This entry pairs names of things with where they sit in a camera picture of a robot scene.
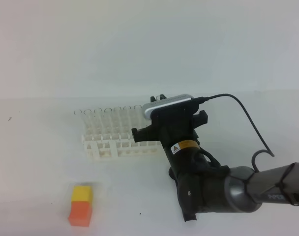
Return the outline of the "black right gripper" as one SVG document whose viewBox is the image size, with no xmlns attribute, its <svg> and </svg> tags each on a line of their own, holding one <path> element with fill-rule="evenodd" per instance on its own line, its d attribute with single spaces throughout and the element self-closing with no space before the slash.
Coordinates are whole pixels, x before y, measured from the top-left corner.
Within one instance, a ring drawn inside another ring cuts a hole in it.
<svg viewBox="0 0 299 236">
<path fill-rule="evenodd" d="M 166 96 L 161 94 L 160 100 L 163 99 Z M 156 98 L 151 96 L 150 102 L 155 101 Z M 199 111 L 199 104 L 194 99 L 156 109 L 150 117 L 149 126 L 132 128 L 134 142 L 159 141 L 164 148 L 170 148 L 184 140 L 198 141 L 195 129 L 208 122 L 207 113 Z"/>
</svg>

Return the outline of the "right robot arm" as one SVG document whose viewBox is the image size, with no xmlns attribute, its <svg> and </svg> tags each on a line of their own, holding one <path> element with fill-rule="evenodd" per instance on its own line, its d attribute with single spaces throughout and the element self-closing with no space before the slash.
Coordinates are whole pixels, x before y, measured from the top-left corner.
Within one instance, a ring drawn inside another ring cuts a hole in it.
<svg viewBox="0 0 299 236">
<path fill-rule="evenodd" d="M 299 206 L 299 162 L 262 172 L 256 164 L 230 168 L 200 147 L 195 130 L 208 115 L 199 106 L 208 100 L 188 94 L 151 97 L 142 107 L 151 124 L 132 129 L 135 142 L 162 144 L 184 220 L 195 220 L 197 213 L 252 213 L 262 203 Z"/>
</svg>

